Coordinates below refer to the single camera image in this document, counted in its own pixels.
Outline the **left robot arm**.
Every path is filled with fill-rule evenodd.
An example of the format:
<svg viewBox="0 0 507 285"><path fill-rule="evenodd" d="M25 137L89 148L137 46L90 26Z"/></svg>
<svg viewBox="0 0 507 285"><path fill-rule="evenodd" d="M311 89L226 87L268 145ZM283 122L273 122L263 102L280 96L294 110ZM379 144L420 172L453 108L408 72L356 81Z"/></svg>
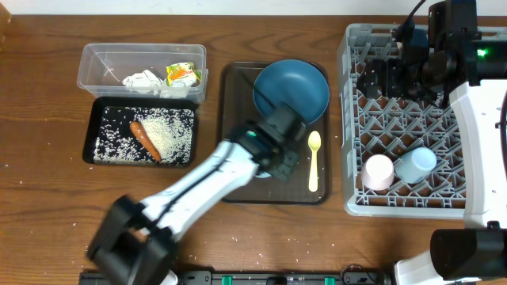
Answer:
<svg viewBox="0 0 507 285"><path fill-rule="evenodd" d="M109 208L87 257L112 284L176 284L177 243L224 196L258 173L288 176L304 123L245 123L231 130L201 165L162 192Z"/></svg>

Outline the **white tissue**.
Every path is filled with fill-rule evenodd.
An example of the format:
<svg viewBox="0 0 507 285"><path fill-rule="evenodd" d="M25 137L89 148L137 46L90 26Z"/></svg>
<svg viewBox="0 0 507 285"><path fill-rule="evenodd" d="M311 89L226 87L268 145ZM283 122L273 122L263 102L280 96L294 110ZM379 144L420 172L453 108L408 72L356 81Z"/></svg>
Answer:
<svg viewBox="0 0 507 285"><path fill-rule="evenodd" d="M165 99L185 99L188 95L189 87L164 86L159 96Z"/></svg>

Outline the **pink cup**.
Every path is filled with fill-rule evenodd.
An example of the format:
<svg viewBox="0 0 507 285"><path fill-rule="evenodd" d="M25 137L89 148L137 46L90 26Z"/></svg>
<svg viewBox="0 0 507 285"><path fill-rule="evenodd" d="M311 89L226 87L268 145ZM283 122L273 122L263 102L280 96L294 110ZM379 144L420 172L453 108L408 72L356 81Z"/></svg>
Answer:
<svg viewBox="0 0 507 285"><path fill-rule="evenodd" d="M393 161L386 155L372 155L362 166L361 182L366 188L382 191L391 186L395 178Z"/></svg>

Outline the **light blue rice bowl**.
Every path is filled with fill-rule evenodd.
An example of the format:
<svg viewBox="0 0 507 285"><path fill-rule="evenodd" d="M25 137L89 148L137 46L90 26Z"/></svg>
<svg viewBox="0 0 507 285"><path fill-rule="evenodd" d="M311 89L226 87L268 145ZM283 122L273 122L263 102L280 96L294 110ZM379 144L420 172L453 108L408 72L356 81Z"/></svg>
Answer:
<svg viewBox="0 0 507 285"><path fill-rule="evenodd" d="M270 178L271 176L272 175L270 173L267 173L265 171L259 171L255 174L255 177L259 179Z"/></svg>

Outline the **orange carrot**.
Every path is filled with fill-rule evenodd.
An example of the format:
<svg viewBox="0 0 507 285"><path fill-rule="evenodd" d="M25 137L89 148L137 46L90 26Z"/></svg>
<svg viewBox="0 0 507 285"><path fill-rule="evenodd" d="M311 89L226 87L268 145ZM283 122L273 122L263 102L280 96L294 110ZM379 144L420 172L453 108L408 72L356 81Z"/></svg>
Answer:
<svg viewBox="0 0 507 285"><path fill-rule="evenodd" d="M150 153L156 162L162 161L162 156L147 136L143 125L140 122L134 121L130 123L130 129L136 139L143 145L143 147Z"/></svg>

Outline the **blue cup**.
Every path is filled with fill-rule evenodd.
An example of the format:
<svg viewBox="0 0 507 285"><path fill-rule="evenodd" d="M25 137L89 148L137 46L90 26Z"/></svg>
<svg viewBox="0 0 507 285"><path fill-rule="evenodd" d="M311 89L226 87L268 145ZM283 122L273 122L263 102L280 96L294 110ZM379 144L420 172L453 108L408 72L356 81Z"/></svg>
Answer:
<svg viewBox="0 0 507 285"><path fill-rule="evenodd" d="M418 147L400 157L396 175L407 184L423 181L436 167L436 155L426 147Z"/></svg>

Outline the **white rice pile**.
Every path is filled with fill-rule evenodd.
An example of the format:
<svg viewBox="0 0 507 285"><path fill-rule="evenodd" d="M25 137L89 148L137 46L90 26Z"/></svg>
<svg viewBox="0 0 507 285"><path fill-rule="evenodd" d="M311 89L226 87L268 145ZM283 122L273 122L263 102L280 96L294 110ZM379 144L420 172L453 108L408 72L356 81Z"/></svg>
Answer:
<svg viewBox="0 0 507 285"><path fill-rule="evenodd" d="M138 123L161 156L156 160L134 135ZM188 108L107 107L92 142L92 162L98 165L184 166L190 163L196 112Z"/></svg>

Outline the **green yellow snack wrapper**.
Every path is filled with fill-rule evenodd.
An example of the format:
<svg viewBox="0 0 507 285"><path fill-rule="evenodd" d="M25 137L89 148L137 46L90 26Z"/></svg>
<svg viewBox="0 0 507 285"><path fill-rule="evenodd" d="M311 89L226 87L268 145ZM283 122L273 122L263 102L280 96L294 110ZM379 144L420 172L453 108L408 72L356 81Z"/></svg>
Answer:
<svg viewBox="0 0 507 285"><path fill-rule="evenodd" d="M166 84L170 87L192 87L201 80L201 72L192 62L174 63L166 67Z"/></svg>

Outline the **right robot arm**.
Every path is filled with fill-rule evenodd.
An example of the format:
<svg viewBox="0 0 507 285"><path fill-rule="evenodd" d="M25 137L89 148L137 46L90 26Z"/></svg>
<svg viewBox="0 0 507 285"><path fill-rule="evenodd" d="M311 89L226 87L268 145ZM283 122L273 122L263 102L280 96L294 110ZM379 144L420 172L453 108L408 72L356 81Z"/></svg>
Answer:
<svg viewBox="0 0 507 285"><path fill-rule="evenodd" d="M398 59L374 59L356 87L370 98L434 101L455 113L466 176L465 226L436 230L429 250L395 264L396 284L454 284L506 275L506 43L478 29L475 0L429 7L426 32L405 20Z"/></svg>

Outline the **white napkin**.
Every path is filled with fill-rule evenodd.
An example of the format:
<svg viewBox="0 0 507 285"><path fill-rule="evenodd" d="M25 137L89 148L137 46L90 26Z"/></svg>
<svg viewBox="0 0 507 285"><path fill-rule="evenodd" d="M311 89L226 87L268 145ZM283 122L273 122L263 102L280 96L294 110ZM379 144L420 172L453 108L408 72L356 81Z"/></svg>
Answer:
<svg viewBox="0 0 507 285"><path fill-rule="evenodd" d="M122 81L122 84L131 92L136 91L141 94L153 93L158 95L163 87L163 80L151 71L144 70L140 73L127 76Z"/></svg>

